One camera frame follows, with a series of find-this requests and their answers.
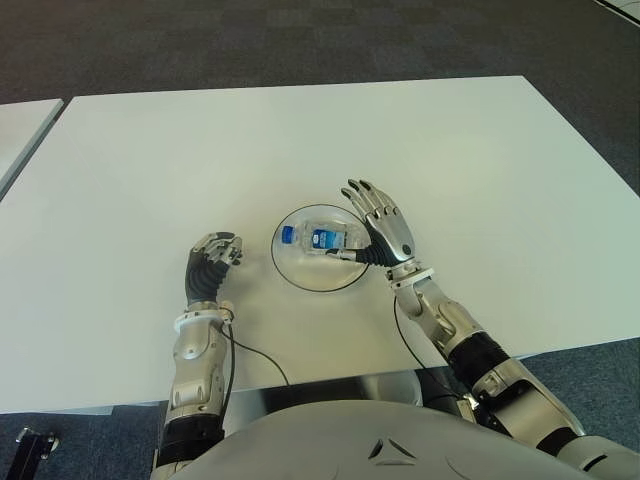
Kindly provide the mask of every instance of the plastic water bottle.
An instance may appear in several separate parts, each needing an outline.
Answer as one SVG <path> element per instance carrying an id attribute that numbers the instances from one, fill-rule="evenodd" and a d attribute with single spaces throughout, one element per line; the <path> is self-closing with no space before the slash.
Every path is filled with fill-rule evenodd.
<path id="1" fill-rule="evenodd" d="M 283 244 L 299 246 L 310 254 L 324 254 L 330 248 L 363 248 L 364 239 L 360 237 L 354 226 L 334 221 L 285 225 L 280 233 Z"/>

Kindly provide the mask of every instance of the bottle label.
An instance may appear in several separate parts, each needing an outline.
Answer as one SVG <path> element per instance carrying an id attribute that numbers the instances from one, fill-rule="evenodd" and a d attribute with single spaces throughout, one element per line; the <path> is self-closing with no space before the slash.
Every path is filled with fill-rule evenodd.
<path id="1" fill-rule="evenodd" d="M 316 229 L 311 234 L 311 246 L 323 250 L 344 248 L 344 232 Z"/>

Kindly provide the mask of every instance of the blue bottle cap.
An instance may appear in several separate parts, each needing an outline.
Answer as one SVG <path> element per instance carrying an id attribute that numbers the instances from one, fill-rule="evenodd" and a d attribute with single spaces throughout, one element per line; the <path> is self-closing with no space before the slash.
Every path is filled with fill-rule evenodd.
<path id="1" fill-rule="evenodd" d="M 289 225 L 282 227 L 282 243 L 293 242 L 293 232 L 295 229 Z"/>

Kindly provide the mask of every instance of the black cable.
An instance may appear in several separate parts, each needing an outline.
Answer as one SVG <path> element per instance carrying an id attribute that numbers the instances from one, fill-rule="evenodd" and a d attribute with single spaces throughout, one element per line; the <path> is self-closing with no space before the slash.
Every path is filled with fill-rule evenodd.
<path id="1" fill-rule="evenodd" d="M 229 340 L 231 340 L 233 343 L 235 343 L 236 345 L 238 345 L 240 348 L 244 348 L 245 350 L 249 350 L 250 352 L 253 353 L 257 353 L 258 355 L 262 355 L 264 358 L 266 358 L 267 360 L 269 360 L 271 363 L 273 363 L 273 365 L 278 369 L 278 371 L 280 372 L 280 375 L 282 375 L 282 378 L 284 379 L 284 383 L 287 384 L 287 387 L 291 386 L 291 383 L 289 383 L 289 379 L 287 378 L 287 376 L 284 373 L 284 370 L 282 370 L 282 368 L 280 367 L 280 365 L 278 364 L 278 362 L 276 362 L 273 358 L 271 358 L 269 355 L 267 355 L 264 352 L 261 352 L 260 350 L 256 350 L 255 348 L 251 348 L 248 347 L 246 345 L 244 345 L 243 343 L 240 343 L 237 340 L 234 340 L 232 338 L 229 338 L 227 336 L 226 333 L 222 332 L 222 336 L 228 338 Z"/>
<path id="2" fill-rule="evenodd" d="M 221 427 L 224 422 L 224 416 L 227 414 L 227 407 L 229 406 L 229 399 L 231 398 L 231 389 L 233 388 L 233 378 L 235 377 L 235 373 L 236 373 L 236 341 L 233 339 L 233 328 L 231 328 L 231 324 L 228 324 L 227 328 L 229 329 L 228 336 L 226 333 L 222 331 L 222 328 L 220 329 L 220 333 L 222 333 L 222 335 L 224 335 L 229 340 L 231 340 L 231 373 L 229 374 L 229 386 L 227 387 L 227 393 L 224 396 L 224 401 L 222 402 L 222 409 L 220 410 L 220 426 Z"/>
<path id="3" fill-rule="evenodd" d="M 440 387 L 442 387 L 443 390 L 445 390 L 447 392 L 450 392 L 450 393 L 447 394 L 447 396 L 456 397 L 457 399 L 460 400 L 462 397 L 460 395 L 458 395 L 456 392 L 454 392 L 451 388 L 443 385 L 442 382 L 440 382 L 436 378 L 436 376 L 432 372 L 429 371 L 429 369 L 425 366 L 425 364 L 420 361 L 418 356 L 413 352 L 413 350 L 411 349 L 411 347 L 407 343 L 407 339 L 404 338 L 404 334 L 402 333 L 402 329 L 400 328 L 400 322 L 398 321 L 398 311 L 396 309 L 397 305 L 398 305 L 398 297 L 393 297 L 393 317 L 396 320 L 396 328 L 398 329 L 398 333 L 400 334 L 400 338 L 402 339 L 402 343 L 404 343 L 404 346 L 407 347 L 407 350 L 409 350 L 409 353 L 413 356 L 413 358 L 416 359 L 416 362 L 418 362 L 420 364 L 420 366 L 424 369 L 425 373 L 427 373 L 427 375 L 429 375 L 431 377 L 431 379 L 437 385 L 440 385 Z"/>
<path id="4" fill-rule="evenodd" d="M 226 310 L 227 312 L 229 312 L 231 314 L 231 321 L 233 321 L 234 319 L 234 315 L 233 312 L 231 310 L 229 310 L 228 308 L 224 308 L 222 307 L 221 310 Z M 267 355 L 264 352 L 261 352 L 260 350 L 256 350 L 255 348 L 251 348 L 248 347 L 247 345 L 244 345 L 243 343 L 240 343 L 239 341 L 235 340 L 232 337 L 229 337 L 226 333 L 224 333 L 222 330 L 220 330 L 220 333 L 222 333 L 222 336 L 227 338 L 228 340 L 231 341 L 232 345 L 238 345 L 241 348 L 244 348 L 245 350 L 249 350 L 250 352 L 253 353 L 257 353 L 258 355 L 262 355 L 264 358 L 266 358 L 267 360 L 269 360 L 271 363 L 273 363 L 273 365 L 278 369 L 278 371 L 280 372 L 280 375 L 282 375 L 282 378 L 284 379 L 284 383 L 287 384 L 287 387 L 291 386 L 291 383 L 289 383 L 289 379 L 287 378 L 287 376 L 284 373 L 284 370 L 282 370 L 282 368 L 280 367 L 280 365 L 278 364 L 278 362 L 276 362 L 273 358 L 271 358 L 269 355 Z"/>

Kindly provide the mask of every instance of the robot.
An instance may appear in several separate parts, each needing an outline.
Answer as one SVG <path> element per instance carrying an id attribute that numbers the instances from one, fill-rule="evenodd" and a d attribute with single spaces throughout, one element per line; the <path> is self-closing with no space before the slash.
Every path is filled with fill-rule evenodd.
<path id="1" fill-rule="evenodd" d="M 219 232 L 189 253 L 187 308 L 175 324 L 176 373 L 151 479 L 639 479 L 640 455 L 586 435 L 553 393 L 442 292 L 433 270 L 415 257 L 393 200 L 370 182 L 348 183 L 342 193 L 371 245 L 326 254 L 386 269 L 397 305 L 484 414 L 465 419 L 400 403 L 319 402 L 267 415 L 225 438 L 230 389 L 225 393 L 222 372 L 227 339 L 235 361 L 234 314 L 230 303 L 218 303 L 217 291 L 242 257 L 242 240 Z"/>

